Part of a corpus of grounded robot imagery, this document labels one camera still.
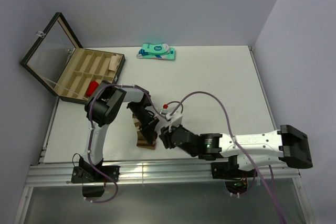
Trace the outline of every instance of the gray wall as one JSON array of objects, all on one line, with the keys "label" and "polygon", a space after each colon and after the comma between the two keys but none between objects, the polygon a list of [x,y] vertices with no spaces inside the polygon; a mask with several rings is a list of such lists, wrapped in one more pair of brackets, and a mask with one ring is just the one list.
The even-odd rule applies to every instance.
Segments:
[{"label": "gray wall", "polygon": [[277,124],[308,134],[314,168],[302,170],[319,223],[335,223],[336,0],[277,0],[255,57]]},{"label": "gray wall", "polygon": [[38,0],[86,47],[253,45],[276,0]]},{"label": "gray wall", "polygon": [[0,223],[11,223],[55,98],[19,65],[36,30],[47,24],[41,6],[36,0],[0,0],[0,7]]}]

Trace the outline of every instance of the red object in box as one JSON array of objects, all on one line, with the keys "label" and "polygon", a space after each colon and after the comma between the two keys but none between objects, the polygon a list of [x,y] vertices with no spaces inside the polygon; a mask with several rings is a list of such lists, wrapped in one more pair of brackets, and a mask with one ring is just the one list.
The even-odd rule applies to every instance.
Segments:
[{"label": "red object in box", "polygon": [[94,91],[97,89],[97,87],[99,86],[99,83],[96,82],[96,81],[91,81],[89,86],[88,86],[88,89],[86,90],[86,93],[85,95],[87,97],[90,97],[92,96],[92,94],[94,93]]}]

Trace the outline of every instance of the display case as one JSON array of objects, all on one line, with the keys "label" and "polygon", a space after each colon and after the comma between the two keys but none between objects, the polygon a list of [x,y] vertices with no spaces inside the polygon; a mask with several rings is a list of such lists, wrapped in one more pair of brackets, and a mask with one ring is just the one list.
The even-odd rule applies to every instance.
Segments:
[{"label": "display case", "polygon": [[84,49],[62,13],[56,13],[20,64],[52,94],[84,104],[92,81],[116,83],[123,54]]}]

